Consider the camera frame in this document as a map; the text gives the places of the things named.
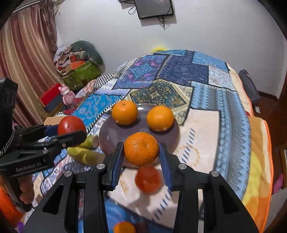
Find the person's left hand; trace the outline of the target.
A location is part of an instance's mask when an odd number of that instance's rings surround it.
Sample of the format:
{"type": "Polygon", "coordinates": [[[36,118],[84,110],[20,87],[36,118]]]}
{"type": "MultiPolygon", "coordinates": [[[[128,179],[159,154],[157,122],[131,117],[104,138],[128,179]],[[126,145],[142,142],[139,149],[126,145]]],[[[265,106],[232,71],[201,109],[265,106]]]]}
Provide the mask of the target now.
{"type": "Polygon", "coordinates": [[[19,181],[19,187],[22,191],[20,195],[21,201],[24,202],[25,204],[31,204],[35,196],[34,185],[32,182],[32,175],[20,177],[18,181],[19,181]]]}

